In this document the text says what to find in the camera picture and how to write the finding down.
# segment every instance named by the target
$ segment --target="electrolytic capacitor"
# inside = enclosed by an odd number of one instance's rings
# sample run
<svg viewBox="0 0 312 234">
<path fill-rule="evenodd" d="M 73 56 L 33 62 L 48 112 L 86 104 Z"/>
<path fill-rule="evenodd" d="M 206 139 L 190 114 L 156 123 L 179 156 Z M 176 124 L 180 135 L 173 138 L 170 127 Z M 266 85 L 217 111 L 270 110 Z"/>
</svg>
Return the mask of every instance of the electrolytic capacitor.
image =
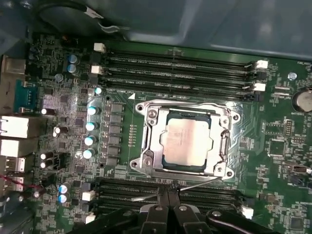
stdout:
<svg viewBox="0 0 312 234">
<path fill-rule="evenodd" d="M 96 95 L 101 95 L 103 93 L 103 90 L 102 90 L 102 88 L 97 87 L 97 88 L 95 88 L 94 92 Z"/>
<path fill-rule="evenodd" d="M 42 163 L 40 164 L 40 167 L 41 167 L 41 168 L 47 168 L 47 167 L 52 166 L 52 165 L 53 165 L 53 160 L 48 159 L 48 160 L 46 160 L 45 162 L 42 162 Z"/>
<path fill-rule="evenodd" d="M 46 160 L 53 157 L 53 152 L 46 152 L 40 155 L 41 160 Z"/>
<path fill-rule="evenodd" d="M 58 191 L 59 191 L 61 194 L 65 194 L 65 193 L 67 193 L 68 191 L 70 191 L 70 188 L 71 188 L 70 183 L 65 182 L 65 183 L 63 183 L 62 185 L 60 185 L 60 187 L 58 188 Z"/>
<path fill-rule="evenodd" d="M 44 116 L 54 116 L 55 113 L 55 110 L 50 108 L 43 108 L 41 110 L 41 114 L 43 114 Z"/>
<path fill-rule="evenodd" d="M 77 75 L 79 73 L 79 70 L 77 69 L 77 67 L 73 64 L 69 64 L 67 66 L 67 71 L 71 74 L 73 74 L 74 76 Z"/>
<path fill-rule="evenodd" d="M 56 127 L 54 129 L 54 132 L 56 134 L 66 133 L 66 132 L 68 132 L 68 128 L 67 127 Z"/>
<path fill-rule="evenodd" d="M 96 115 L 99 113 L 99 108 L 95 106 L 89 106 L 87 109 L 87 113 L 91 116 Z"/>
<path fill-rule="evenodd" d="M 58 201 L 60 203 L 65 203 L 66 201 L 69 201 L 69 193 L 61 194 L 58 196 Z"/>
<path fill-rule="evenodd" d="M 79 60 L 76 55 L 69 55 L 67 59 L 70 63 L 74 63 L 74 64 L 79 63 Z"/>
<path fill-rule="evenodd" d="M 61 73 L 56 74 L 56 75 L 54 76 L 54 80 L 55 80 L 55 82 L 57 82 L 57 83 L 62 82 L 62 81 L 64 80 L 63 74 L 61 74 Z"/>
<path fill-rule="evenodd" d="M 87 149 L 87 150 L 83 151 L 82 156 L 85 159 L 90 159 L 95 154 L 96 154 L 96 151 L 94 149 L 90 148 L 90 149 Z"/>
<path fill-rule="evenodd" d="M 95 130 L 95 129 L 97 129 L 97 128 L 98 128 L 98 124 L 95 123 L 95 122 L 88 122 L 88 123 L 86 124 L 86 129 L 87 129 L 87 131 L 93 131 L 93 130 Z"/>
<path fill-rule="evenodd" d="M 95 136 L 88 136 L 84 139 L 84 143 L 87 146 L 93 145 L 94 143 L 96 143 L 96 141 L 97 141 L 97 138 Z"/>
</svg>

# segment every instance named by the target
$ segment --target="red wire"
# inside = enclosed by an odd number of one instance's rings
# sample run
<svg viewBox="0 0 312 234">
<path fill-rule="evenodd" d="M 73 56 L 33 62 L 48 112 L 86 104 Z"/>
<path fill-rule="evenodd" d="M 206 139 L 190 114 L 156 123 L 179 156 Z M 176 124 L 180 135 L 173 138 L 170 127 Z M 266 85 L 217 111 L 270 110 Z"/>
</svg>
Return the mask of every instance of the red wire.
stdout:
<svg viewBox="0 0 312 234">
<path fill-rule="evenodd" d="M 41 189 L 42 188 L 39 185 L 34 185 L 34 184 L 26 185 L 26 184 L 20 183 L 20 182 L 13 180 L 10 177 L 7 177 L 5 175 L 0 175 L 0 178 L 4 179 L 6 181 L 10 181 L 11 183 L 14 183 L 14 184 L 21 185 L 21 186 L 26 187 L 26 188 L 34 188 L 34 189 Z"/>
</svg>

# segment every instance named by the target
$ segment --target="black cable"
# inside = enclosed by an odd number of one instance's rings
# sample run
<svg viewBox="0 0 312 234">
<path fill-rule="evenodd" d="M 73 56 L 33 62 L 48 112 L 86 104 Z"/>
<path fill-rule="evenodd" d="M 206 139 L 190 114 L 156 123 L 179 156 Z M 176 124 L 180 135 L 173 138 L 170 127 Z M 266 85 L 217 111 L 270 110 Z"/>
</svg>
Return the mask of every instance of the black cable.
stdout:
<svg viewBox="0 0 312 234">
<path fill-rule="evenodd" d="M 45 28 L 47 28 L 49 31 L 52 31 L 54 33 L 60 33 L 60 31 L 51 23 L 45 21 L 40 15 L 43 11 L 54 8 L 54 7 L 68 7 L 71 9 L 79 10 L 85 14 L 87 14 L 89 17 L 96 19 L 98 25 L 101 27 L 102 31 L 105 33 L 115 33 L 119 32 L 119 27 L 111 25 L 111 26 L 105 26 L 104 23 L 104 17 L 91 9 L 90 7 L 83 5 L 78 2 L 73 2 L 71 0 L 39 0 L 37 4 L 33 8 L 33 14 L 35 16 L 35 19 L 42 23 Z"/>
</svg>

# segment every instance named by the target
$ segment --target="motherboard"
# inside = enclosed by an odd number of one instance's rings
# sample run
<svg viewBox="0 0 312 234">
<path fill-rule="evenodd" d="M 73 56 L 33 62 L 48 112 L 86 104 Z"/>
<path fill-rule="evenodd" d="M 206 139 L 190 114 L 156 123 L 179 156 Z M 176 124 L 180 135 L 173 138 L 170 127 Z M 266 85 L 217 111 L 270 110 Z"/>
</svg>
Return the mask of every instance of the motherboard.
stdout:
<svg viewBox="0 0 312 234">
<path fill-rule="evenodd" d="M 216 176 L 182 201 L 312 233 L 310 62 L 34 34 L 25 75 L 14 111 L 47 121 L 34 177 L 52 181 L 32 201 L 35 233 Z"/>
</svg>

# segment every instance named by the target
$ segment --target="cpu socket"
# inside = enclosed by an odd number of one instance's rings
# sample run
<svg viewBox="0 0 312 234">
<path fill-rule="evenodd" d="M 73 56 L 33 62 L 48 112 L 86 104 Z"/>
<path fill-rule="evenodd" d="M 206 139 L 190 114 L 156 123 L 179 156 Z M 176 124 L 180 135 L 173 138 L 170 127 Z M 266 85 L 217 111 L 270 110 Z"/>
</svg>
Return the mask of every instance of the cpu socket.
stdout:
<svg viewBox="0 0 312 234">
<path fill-rule="evenodd" d="M 136 105 L 144 116 L 140 158 L 133 170 L 150 177 L 207 181 L 232 178 L 227 154 L 240 115 L 215 103 L 155 99 Z"/>
</svg>

